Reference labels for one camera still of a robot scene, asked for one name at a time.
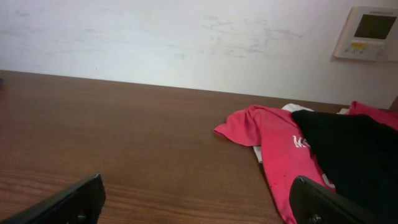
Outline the black shorts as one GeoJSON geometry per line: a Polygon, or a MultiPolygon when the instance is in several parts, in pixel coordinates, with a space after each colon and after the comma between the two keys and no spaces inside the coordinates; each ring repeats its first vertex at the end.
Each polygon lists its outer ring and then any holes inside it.
{"type": "Polygon", "coordinates": [[[300,110],[292,119],[338,194],[397,223],[397,130],[365,114],[300,110]]]}

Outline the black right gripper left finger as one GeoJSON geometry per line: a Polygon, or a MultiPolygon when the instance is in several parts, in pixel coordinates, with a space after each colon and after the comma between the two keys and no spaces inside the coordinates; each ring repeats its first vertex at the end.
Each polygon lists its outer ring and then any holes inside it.
{"type": "Polygon", "coordinates": [[[1,224],[97,224],[106,201],[100,174],[91,175],[1,224]]]}

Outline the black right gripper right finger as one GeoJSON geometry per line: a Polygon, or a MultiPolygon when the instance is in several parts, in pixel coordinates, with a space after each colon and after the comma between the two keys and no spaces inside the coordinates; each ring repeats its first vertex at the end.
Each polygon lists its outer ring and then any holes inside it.
{"type": "Polygon", "coordinates": [[[290,188],[289,203],[298,224],[375,224],[378,219],[366,209],[298,176],[290,188]]]}

